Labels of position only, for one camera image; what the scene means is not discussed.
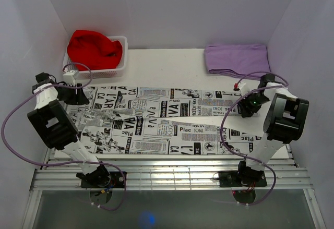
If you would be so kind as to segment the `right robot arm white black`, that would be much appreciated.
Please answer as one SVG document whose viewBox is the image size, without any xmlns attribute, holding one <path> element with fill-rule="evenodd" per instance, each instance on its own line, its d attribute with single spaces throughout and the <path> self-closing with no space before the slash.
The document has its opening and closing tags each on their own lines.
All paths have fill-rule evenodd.
<svg viewBox="0 0 334 229">
<path fill-rule="evenodd" d="M 237 107 L 241 116 L 248 118 L 265 103 L 270 103 L 270 108 L 263 124 L 264 134 L 248 158 L 238 164 L 235 173 L 236 181 L 242 186 L 263 180 L 264 165 L 280 148 L 299 140 L 303 133 L 309 101 L 291 94 L 273 74 L 261 76 L 257 92 L 244 97 Z"/>
</svg>

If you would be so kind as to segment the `newspaper print trousers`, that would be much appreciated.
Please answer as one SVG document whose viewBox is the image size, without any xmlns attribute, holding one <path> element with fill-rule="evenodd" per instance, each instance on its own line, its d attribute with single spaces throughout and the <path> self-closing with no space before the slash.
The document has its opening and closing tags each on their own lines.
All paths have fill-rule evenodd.
<svg viewBox="0 0 334 229">
<path fill-rule="evenodd" d="M 240 116 L 239 94 L 217 90 L 86 87 L 88 104 L 68 105 L 79 139 L 96 154 L 224 155 L 252 152 L 259 136 L 192 117 Z"/>
</svg>

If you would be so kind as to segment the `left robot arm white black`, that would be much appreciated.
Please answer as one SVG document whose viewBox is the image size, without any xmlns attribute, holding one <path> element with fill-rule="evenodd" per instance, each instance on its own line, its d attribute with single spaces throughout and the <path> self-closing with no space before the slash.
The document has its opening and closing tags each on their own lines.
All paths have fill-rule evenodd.
<svg viewBox="0 0 334 229">
<path fill-rule="evenodd" d="M 76 161 L 82 172 L 76 177 L 93 187 L 106 187 L 111 183 L 111 175 L 96 156 L 80 142 L 79 131 L 72 119 L 62 107 L 68 105 L 86 105 L 82 84 L 75 86 L 62 83 L 59 87 L 48 73 L 36 75 L 37 84 L 32 87 L 36 94 L 36 106 L 27 114 L 27 118 L 50 149 L 56 149 Z"/>
</svg>

